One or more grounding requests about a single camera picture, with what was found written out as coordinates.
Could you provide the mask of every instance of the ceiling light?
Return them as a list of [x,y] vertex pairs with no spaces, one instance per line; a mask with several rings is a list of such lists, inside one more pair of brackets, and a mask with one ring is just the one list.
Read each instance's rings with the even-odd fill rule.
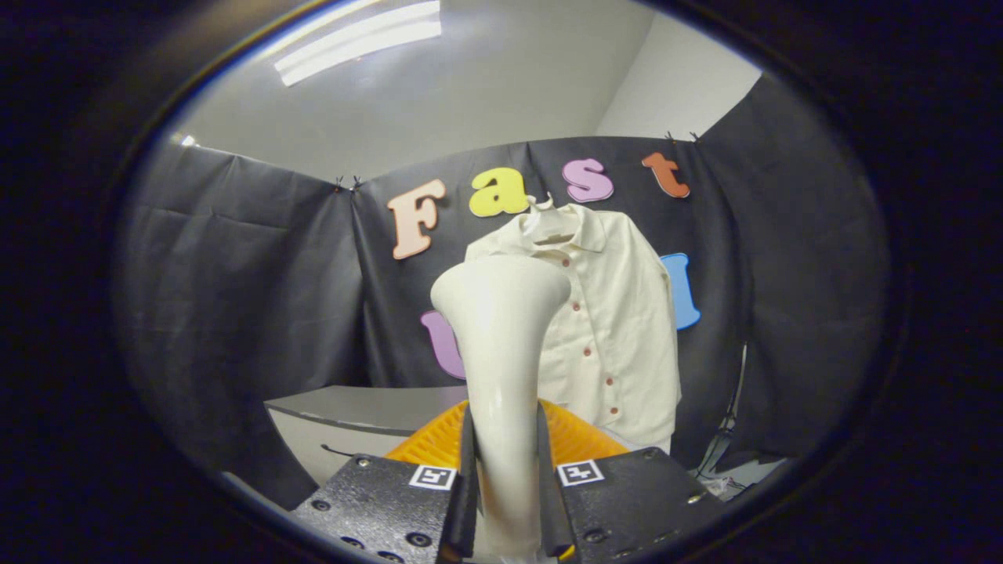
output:
[[389,29],[393,26],[406,22],[412,22],[421,18],[436,15],[439,12],[439,2],[421,2],[412,4],[396,10],[390,10],[382,14],[353,23],[334,33],[330,33],[309,43],[289,55],[279,59],[275,63],[275,69],[282,72],[296,64],[302,63],[311,57],[324,55],[325,51],[339,47],[349,41],[365,37],[379,31]]
[[276,53],[283,47],[290,45],[296,41],[299,41],[300,39],[306,37],[310,33],[324,27],[325,25],[335,20],[341,19],[347,16],[348,14],[351,14],[352,12],[361,10],[366,6],[371,6],[376,2],[379,2],[379,0],[358,0],[356,2],[349,2],[344,6],[337,8],[335,10],[324,12],[318,15],[317,17],[308,20],[306,23],[293,29],[289,33],[283,35],[279,40],[275,41],[274,43],[266,47],[265,50],[261,52],[261,56],[268,56],[273,53]]
[[420,41],[421,39],[430,39],[441,34],[442,25],[437,21],[424,21],[399,25],[384,32],[375,33],[361,39],[357,39],[347,45],[328,51],[320,56],[313,57],[305,63],[293,67],[287,73],[282,74],[282,81],[286,84],[286,86],[292,86],[300,80],[312,76],[322,70],[331,68],[332,66],[341,64],[356,57],[360,57],[367,53],[372,53],[388,47],[403,45],[404,43]]

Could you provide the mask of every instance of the white shirt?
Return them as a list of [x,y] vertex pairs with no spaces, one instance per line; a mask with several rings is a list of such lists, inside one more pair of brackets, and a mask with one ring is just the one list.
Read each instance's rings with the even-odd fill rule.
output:
[[571,297],[544,337],[540,396],[630,444],[667,452],[682,397],[669,274],[625,214],[575,204],[556,213],[578,225],[570,241],[534,243],[522,214],[471,243],[465,260],[523,255],[566,273]]

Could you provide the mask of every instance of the foam letter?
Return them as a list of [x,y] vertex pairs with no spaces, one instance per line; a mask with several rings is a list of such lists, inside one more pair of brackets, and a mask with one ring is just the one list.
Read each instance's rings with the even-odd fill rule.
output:
[[595,159],[572,161],[561,171],[571,185],[568,195],[576,202],[596,202],[613,196],[613,182],[604,175],[603,166]]
[[676,253],[661,259],[665,270],[669,271],[669,279],[672,280],[672,305],[676,310],[676,330],[685,329],[700,320],[700,312],[693,305],[689,276],[686,275],[689,257],[683,253]]
[[445,185],[440,180],[434,180],[386,203],[386,207],[393,212],[393,222],[397,226],[397,246],[393,248],[393,258],[399,261],[431,246],[432,238],[421,233],[420,224],[434,229],[438,222],[438,212],[434,202],[425,200],[421,206],[417,206],[417,203],[422,198],[438,200],[444,196]]
[[421,324],[428,329],[428,336],[432,339],[432,350],[439,366],[449,375],[465,380],[466,373],[463,371],[463,361],[459,357],[456,335],[453,334],[452,327],[446,323],[445,317],[435,310],[426,311],[421,314]]
[[666,161],[661,153],[652,153],[645,157],[641,164],[655,173],[655,180],[663,192],[673,198],[689,196],[689,187],[676,182],[676,176],[672,173],[679,170],[679,165],[676,165],[675,161]]
[[530,207],[523,175],[516,169],[500,167],[484,171],[473,177],[470,185],[476,190],[470,197],[470,211],[478,218],[489,218],[501,212],[518,214]]

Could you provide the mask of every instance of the black metal plate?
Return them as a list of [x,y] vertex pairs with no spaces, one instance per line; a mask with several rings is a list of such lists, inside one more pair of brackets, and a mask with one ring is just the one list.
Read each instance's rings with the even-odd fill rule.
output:
[[[558,469],[559,480],[566,476],[561,492],[581,564],[633,560],[664,550],[715,521],[724,508],[661,449],[593,463]],[[594,474],[597,468],[601,480]]]
[[451,491],[410,485],[418,465],[358,455],[293,515],[390,561],[434,564]]

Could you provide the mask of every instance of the white hanger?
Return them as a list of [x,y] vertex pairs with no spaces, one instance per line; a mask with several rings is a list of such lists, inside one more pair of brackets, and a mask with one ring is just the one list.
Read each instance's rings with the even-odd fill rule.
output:
[[537,198],[527,196],[530,201],[530,217],[523,224],[523,236],[534,243],[571,239],[578,231],[577,218],[568,217],[554,207],[554,198],[547,193],[548,200],[537,204]]

